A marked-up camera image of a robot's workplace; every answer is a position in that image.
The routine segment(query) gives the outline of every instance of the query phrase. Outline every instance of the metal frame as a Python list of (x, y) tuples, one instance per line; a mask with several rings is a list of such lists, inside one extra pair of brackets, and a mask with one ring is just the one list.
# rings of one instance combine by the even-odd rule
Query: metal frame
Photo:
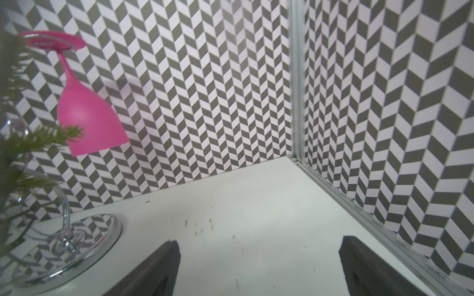
[(341, 205), (357, 222), (397, 257), (411, 272), (440, 296), (472, 296), (445, 272), (417, 253), (382, 222), (334, 187), (304, 160), (304, 1), (289, 0), (290, 71), (293, 157), (290, 159)]
[(304, 1), (289, 0), (293, 156), (304, 159)]

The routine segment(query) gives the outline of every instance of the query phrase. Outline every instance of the herringbone wallpaper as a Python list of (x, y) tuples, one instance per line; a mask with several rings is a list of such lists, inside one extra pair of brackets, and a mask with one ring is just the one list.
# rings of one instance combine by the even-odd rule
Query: herringbone wallpaper
[(305, 14), (305, 160), (474, 291), (473, 2)]
[[(74, 211), (291, 153), (286, 0), (7, 1), (6, 30), (78, 35), (75, 75), (115, 111), (129, 144), (72, 157), (36, 153), (29, 168), (64, 181)], [(16, 104), (30, 128), (56, 121), (65, 76), (33, 51)], [(30, 205), (56, 196), (39, 192)], [(58, 207), (36, 212), (58, 215)]]

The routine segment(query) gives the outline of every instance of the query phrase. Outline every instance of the artificial plant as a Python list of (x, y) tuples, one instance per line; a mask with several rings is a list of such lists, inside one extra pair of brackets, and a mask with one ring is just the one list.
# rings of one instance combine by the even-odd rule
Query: artificial plant
[[(24, 74), (30, 59), (21, 37), (0, 31), (0, 113), (21, 118), (15, 111), (15, 105), (23, 98), (22, 90), (30, 88)], [(82, 129), (78, 126), (59, 125), (39, 126), (32, 131), (25, 129), (23, 132), (11, 131), (9, 135), (0, 135), (0, 258), (8, 256), (16, 259), (10, 255), (10, 251), (23, 242), (22, 237), (34, 220), (30, 218), (23, 232), (14, 241), (7, 243), (13, 219), (37, 210), (26, 208), (12, 213), (12, 209), (18, 209), (18, 204), (25, 199), (14, 201), (11, 196), (27, 196), (35, 189), (58, 185), (56, 180), (46, 175), (38, 177), (24, 172), (31, 153), (65, 146), (66, 141), (74, 141), (81, 136)]]

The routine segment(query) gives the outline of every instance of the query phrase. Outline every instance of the gray and white pattern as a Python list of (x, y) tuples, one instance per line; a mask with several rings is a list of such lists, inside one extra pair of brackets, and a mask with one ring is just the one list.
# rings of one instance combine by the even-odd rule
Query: gray and white pattern
[(305, 161), (474, 290), (473, 2), (305, 13)]
[[(72, 157), (37, 153), (30, 168), (64, 181), (74, 211), (291, 154), (286, 0), (7, 1), (6, 30), (75, 34), (66, 57), (110, 103), (129, 144)], [(16, 104), (30, 128), (57, 120), (65, 76), (34, 51)], [(39, 192), (29, 203), (55, 198)], [(57, 216), (51, 206), (39, 219)]]

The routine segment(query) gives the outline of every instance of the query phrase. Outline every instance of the chevron pattern wall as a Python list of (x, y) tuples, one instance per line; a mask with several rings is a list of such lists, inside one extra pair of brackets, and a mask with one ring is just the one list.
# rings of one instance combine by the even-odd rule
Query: chevron pattern wall
[(473, 2), (305, 13), (305, 160), (474, 291)]
[[(286, 0), (7, 1), (6, 30), (55, 30), (87, 48), (66, 57), (118, 113), (129, 144), (72, 157), (37, 153), (30, 168), (64, 181), (74, 211), (291, 153)], [(30, 128), (56, 121), (65, 76), (34, 51), (16, 109)], [(39, 192), (30, 205), (55, 199)], [(57, 216), (41, 208), (39, 219)]]

